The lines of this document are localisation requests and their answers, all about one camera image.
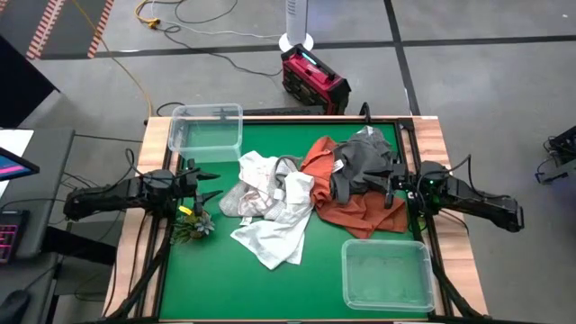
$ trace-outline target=crumpled clothing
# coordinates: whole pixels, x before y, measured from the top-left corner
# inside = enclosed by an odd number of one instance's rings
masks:
[[[314,178],[298,172],[289,157],[265,158],[252,151],[239,162],[240,181],[222,198],[220,208],[225,214],[260,215],[265,220],[230,235],[270,270],[283,261],[299,265],[304,230],[313,209],[310,192]],[[238,198],[236,205],[231,198]]]
[[[388,210],[384,209],[384,195],[378,192],[352,194],[344,204],[332,198],[330,182],[334,166],[333,149],[336,146],[336,142],[329,137],[318,139],[301,165],[303,173],[314,177],[310,197],[319,217],[344,226],[359,239],[370,238],[375,230],[405,232],[408,219],[405,203],[400,198],[394,197],[392,208]]]
[[[341,168],[332,173],[330,190],[339,203],[348,203],[351,194],[368,191],[365,171],[388,166],[391,145],[384,139],[382,131],[364,126],[346,142],[339,143],[333,150],[334,160]]]
[[[298,171],[294,160],[294,157],[261,157],[255,151],[242,156],[238,160],[240,181],[219,202],[224,215],[277,218],[278,212],[285,207],[282,199],[284,179]]]

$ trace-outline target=wooden table edge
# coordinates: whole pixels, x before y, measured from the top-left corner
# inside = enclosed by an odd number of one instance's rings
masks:
[[[364,116],[245,116],[243,119],[246,121],[274,121],[274,120],[291,120],[291,121],[328,121],[328,120],[342,120],[342,121],[361,121]],[[414,123],[414,128],[417,137],[418,151],[420,154],[420,159],[424,160],[434,160],[441,163],[447,167],[450,166],[450,161],[447,155],[446,144],[444,142],[444,136],[442,129],[440,127],[440,122],[437,116],[397,116],[397,115],[379,115],[372,116],[374,121],[378,120],[406,120],[412,119]],[[168,138],[168,130],[170,124],[170,117],[151,117],[148,120],[148,127],[144,134],[144,140],[140,147],[139,163],[138,169],[141,172],[148,172],[157,168],[162,168],[164,161],[164,155],[166,154],[166,145]],[[409,163],[411,161],[411,150],[410,143],[408,142],[408,136],[402,136],[404,148],[406,150],[407,158],[409,158]],[[174,160],[171,163],[171,169],[173,171],[176,168]],[[134,251],[138,245],[138,255],[136,268],[134,271],[134,279],[132,280],[132,286],[138,281],[141,275],[141,268],[144,260],[144,253],[149,240],[150,231],[150,217],[147,216],[147,220],[144,223],[144,229],[141,233],[140,240],[136,244],[136,236],[138,234],[138,228],[140,227],[140,221],[144,217],[144,211],[142,209],[131,209],[128,210],[124,218],[124,223],[122,225],[121,239],[118,245],[117,254],[117,264],[121,264],[118,267],[118,273],[116,277],[116,287],[114,289],[114,295],[112,298],[110,309],[107,314],[109,315],[114,312],[120,303],[126,298],[129,287],[128,283],[132,274],[132,261],[134,258]],[[463,227],[457,227],[456,224],[450,224],[446,220],[439,217],[435,217],[435,224],[437,229],[438,241],[440,243],[440,249],[442,252],[442,258],[445,262],[445,271],[448,277],[454,282],[456,288],[460,291],[466,300],[479,312],[487,313],[486,304],[482,292],[482,287],[480,285],[480,279],[474,263],[474,257],[472,252],[472,247],[470,245],[470,240],[468,239],[465,229]],[[164,229],[160,230],[158,233],[159,237],[162,237]],[[466,269],[464,269],[464,274],[459,274],[462,269],[462,265],[451,266],[450,262],[467,262]],[[144,304],[144,316],[152,315],[153,301],[156,293],[156,286],[158,282],[158,271],[155,277],[150,281],[148,285],[147,298]],[[108,286],[108,293],[106,294],[106,299],[104,306],[109,302],[113,290],[113,278],[111,278]],[[436,312],[442,313],[441,301],[438,298],[437,283],[436,283]]]

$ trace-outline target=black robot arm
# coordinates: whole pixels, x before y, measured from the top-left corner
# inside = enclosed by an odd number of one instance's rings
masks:
[[[64,214],[69,220],[78,221],[98,212],[128,208],[162,212],[170,210],[175,199],[192,197],[194,213],[200,215],[204,203],[221,191],[198,194],[198,181],[217,177],[219,175],[202,172],[193,160],[189,160],[188,169],[177,176],[169,170],[159,169],[104,187],[76,189],[67,196]]]
[[[516,199],[478,191],[437,162],[422,162],[417,175],[404,164],[391,163],[366,172],[364,179],[386,194],[386,208],[392,206],[394,191],[403,190],[416,195],[420,209],[433,215],[446,208],[484,218],[510,232],[524,228],[524,213]]]

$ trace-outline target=green table surface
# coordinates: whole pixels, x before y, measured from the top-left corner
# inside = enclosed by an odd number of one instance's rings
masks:
[[[347,140],[361,124],[245,124],[242,154],[304,158],[322,136]],[[392,123],[375,124],[398,148]],[[238,162],[200,164],[221,175],[203,181],[201,192],[224,190],[238,180]],[[310,217],[300,265],[282,263],[270,271],[256,256],[230,237],[240,218],[228,218],[218,208],[221,196],[205,206],[216,230],[207,238],[171,247],[161,301],[162,320],[329,320],[413,319],[426,313],[352,310],[342,293],[342,244],[354,237],[345,229]],[[184,205],[192,206],[191,201]],[[412,240],[411,233],[377,231],[372,239]]]

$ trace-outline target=orange shirt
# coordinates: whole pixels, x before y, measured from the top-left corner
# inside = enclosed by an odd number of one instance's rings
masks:
[[[344,226],[359,239],[368,239],[375,230],[405,232],[408,227],[406,205],[394,198],[390,209],[384,209],[384,195],[378,192],[352,194],[347,204],[339,204],[330,194],[330,176],[334,165],[332,150],[336,142],[330,137],[318,139],[301,165],[301,171],[314,176],[310,197],[321,219]]]

